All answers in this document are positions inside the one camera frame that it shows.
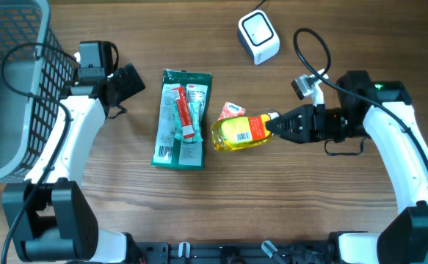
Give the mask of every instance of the barcode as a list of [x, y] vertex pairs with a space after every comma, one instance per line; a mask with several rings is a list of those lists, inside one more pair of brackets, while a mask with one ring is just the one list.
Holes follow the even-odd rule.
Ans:
[[158, 148], [158, 157], [171, 158], [172, 154], [173, 154], [173, 147], [160, 146]]
[[245, 140], [250, 140], [250, 139], [251, 139], [251, 133], [250, 132], [239, 133], [236, 135], [236, 141], [237, 142], [243, 142]]
[[180, 97], [179, 97], [179, 91], [178, 90], [173, 90], [173, 93], [175, 95], [175, 100], [179, 100], [180, 99]]

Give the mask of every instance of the yellow liquid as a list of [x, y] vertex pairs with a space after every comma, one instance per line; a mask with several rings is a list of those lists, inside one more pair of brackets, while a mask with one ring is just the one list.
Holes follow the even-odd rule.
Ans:
[[212, 141], [216, 151], [242, 150], [267, 143], [274, 138], [274, 135], [266, 129], [265, 122], [270, 121], [268, 114], [261, 115], [262, 129], [264, 137], [253, 140], [251, 136], [248, 117], [231, 117], [219, 120], [212, 124]]

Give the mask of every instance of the white cube device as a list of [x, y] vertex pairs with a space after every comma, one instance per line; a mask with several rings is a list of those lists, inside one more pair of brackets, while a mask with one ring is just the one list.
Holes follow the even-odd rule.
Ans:
[[255, 10], [238, 22], [238, 39], [256, 65], [279, 51], [278, 34], [262, 10]]

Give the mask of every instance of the gray basket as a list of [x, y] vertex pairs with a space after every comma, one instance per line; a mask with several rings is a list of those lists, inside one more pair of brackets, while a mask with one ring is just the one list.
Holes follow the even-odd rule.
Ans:
[[[61, 48], [49, 26], [45, 0], [0, 1], [0, 67], [7, 51], [38, 42]], [[15, 52], [5, 66], [16, 89], [57, 98], [72, 67], [61, 54], [42, 47]], [[57, 118], [58, 106], [9, 91], [0, 72], [0, 183], [21, 182], [38, 160]]]

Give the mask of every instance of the yellow bottle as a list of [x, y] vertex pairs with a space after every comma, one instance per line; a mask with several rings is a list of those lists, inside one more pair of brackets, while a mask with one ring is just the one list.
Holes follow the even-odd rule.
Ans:
[[274, 138], [265, 123], [278, 117], [277, 112], [258, 117], [231, 117], [212, 124], [212, 141], [217, 151], [242, 150], [264, 144]]

